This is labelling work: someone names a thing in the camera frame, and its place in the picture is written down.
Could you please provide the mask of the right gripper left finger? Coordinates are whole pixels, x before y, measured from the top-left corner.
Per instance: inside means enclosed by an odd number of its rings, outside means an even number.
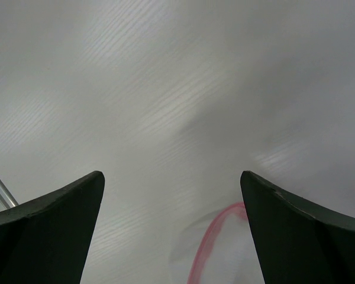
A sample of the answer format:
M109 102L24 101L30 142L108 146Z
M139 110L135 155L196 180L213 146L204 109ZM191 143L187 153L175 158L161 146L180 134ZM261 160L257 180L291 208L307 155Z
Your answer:
M94 171L0 212L0 283L80 283L104 195Z

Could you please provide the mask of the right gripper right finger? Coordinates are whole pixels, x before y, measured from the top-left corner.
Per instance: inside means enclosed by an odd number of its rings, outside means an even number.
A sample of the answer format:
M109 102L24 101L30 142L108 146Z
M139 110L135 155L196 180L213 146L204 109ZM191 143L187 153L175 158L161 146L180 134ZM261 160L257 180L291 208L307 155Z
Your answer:
M240 186L265 283L355 283L355 218L251 171Z

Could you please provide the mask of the spare white mesh laundry bag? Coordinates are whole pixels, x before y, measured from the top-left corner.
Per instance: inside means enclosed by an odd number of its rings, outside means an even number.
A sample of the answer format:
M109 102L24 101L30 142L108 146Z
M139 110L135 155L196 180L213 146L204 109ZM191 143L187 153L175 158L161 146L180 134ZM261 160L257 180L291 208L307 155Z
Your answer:
M264 283L244 204L206 214L184 229L169 269L172 283Z

